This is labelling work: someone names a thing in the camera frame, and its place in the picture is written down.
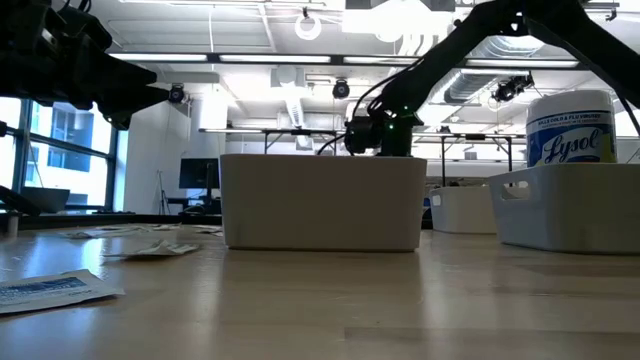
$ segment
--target table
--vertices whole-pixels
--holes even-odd
[[[424,231],[415,253],[228,251],[179,231],[0,243],[0,280],[88,268],[117,299],[0,317],[0,359],[637,359],[640,261]],[[179,258],[104,259],[159,237]]]

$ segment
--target lysol logo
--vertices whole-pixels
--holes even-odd
[[[563,163],[577,156],[597,155],[600,133],[598,128],[580,128],[554,137],[544,144],[544,163]]]

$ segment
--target computer monitor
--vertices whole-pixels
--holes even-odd
[[[211,176],[207,186],[207,167],[211,165]],[[218,159],[182,159],[180,161],[181,189],[219,189],[220,175]]]

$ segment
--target white storage bin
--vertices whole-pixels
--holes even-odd
[[[528,191],[508,190],[526,182]],[[489,179],[498,238],[575,253],[640,253],[640,165],[548,165]]]
[[[489,187],[431,190],[433,229],[458,234],[495,234]]]
[[[224,238],[232,249],[413,251],[427,161],[227,154]]]

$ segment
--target white paper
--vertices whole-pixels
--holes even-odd
[[[213,236],[221,237],[223,236],[222,228],[220,226],[215,225],[193,225],[194,228],[200,229],[197,230],[197,234],[211,234]]]
[[[166,240],[160,240],[149,248],[124,252],[118,254],[105,254],[104,257],[133,257],[133,256],[177,256],[199,249],[199,245],[170,244]]]
[[[103,226],[96,230],[85,230],[71,233],[63,233],[62,235],[69,239],[97,239],[119,237],[124,235],[132,235],[138,232],[148,232],[149,229],[143,226],[126,225],[126,226]]]
[[[124,295],[89,270],[0,283],[0,314],[48,309],[105,296]]]
[[[151,230],[153,231],[170,231],[170,230],[179,230],[181,224],[164,224],[164,225],[152,225]]]

